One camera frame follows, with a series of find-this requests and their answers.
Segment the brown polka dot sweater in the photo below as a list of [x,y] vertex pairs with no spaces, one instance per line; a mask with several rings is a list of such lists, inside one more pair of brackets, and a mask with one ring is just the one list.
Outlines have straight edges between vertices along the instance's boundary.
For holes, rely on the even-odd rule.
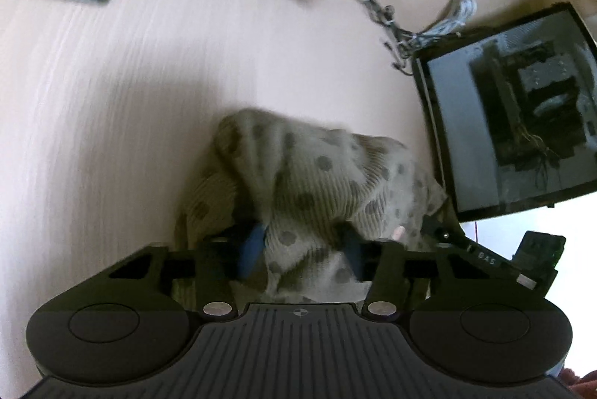
[[177,243],[196,248],[226,232],[240,245],[262,226],[255,269],[233,282],[241,301],[360,303],[371,282],[350,268],[340,225],[359,241],[426,252],[428,218],[456,221],[446,192],[401,142],[248,108],[219,123],[187,188]]

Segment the white glass-sided computer case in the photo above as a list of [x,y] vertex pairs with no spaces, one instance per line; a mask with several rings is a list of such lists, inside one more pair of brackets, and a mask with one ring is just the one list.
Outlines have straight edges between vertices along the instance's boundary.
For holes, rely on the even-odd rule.
[[570,2],[419,51],[435,175],[474,221],[596,190],[596,41]]

